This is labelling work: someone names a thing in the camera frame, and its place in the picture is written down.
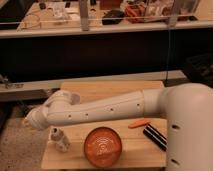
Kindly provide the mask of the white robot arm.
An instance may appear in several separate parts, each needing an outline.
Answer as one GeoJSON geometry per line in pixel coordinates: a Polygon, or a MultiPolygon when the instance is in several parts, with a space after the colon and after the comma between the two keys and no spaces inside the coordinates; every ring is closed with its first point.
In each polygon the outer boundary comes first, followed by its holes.
{"type": "Polygon", "coordinates": [[[213,171],[213,88],[186,83],[92,102],[59,90],[26,116],[37,130],[50,126],[138,117],[167,120],[166,171],[213,171]]]}

